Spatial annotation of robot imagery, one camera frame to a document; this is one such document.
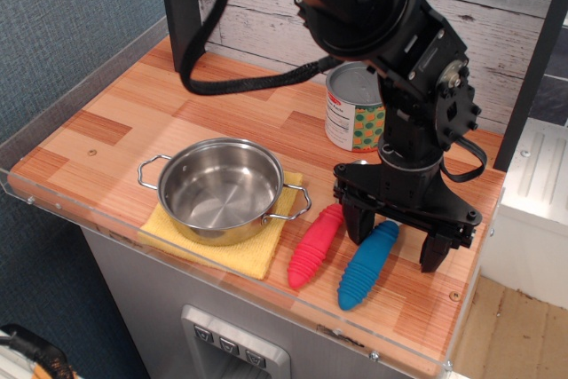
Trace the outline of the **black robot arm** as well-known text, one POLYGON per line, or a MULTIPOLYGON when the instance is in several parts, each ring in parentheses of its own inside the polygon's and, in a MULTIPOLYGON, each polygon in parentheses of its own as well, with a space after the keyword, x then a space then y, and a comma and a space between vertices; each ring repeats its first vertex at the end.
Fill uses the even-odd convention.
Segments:
POLYGON ((426 232, 421 268, 436 271, 451 249, 471 245, 482 220, 448 187, 481 169, 455 176, 444 162, 452 146, 487 161, 467 139, 480 110, 465 43, 426 0, 299 0, 298 8, 320 48, 376 72, 385 109, 380 161, 334 168, 350 238, 364 241, 376 215, 397 220, 426 232))

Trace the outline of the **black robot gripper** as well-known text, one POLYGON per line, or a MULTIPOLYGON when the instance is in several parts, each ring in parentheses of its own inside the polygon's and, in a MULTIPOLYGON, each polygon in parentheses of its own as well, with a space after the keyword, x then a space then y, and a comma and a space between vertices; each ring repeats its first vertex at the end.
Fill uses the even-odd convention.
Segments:
POLYGON ((360 245, 375 226, 375 215, 422 230, 422 272, 435 272, 450 249, 470 247, 483 219, 446 185, 444 161, 420 169, 381 163, 339 163, 334 167, 335 195, 343 205, 350 239, 360 245))

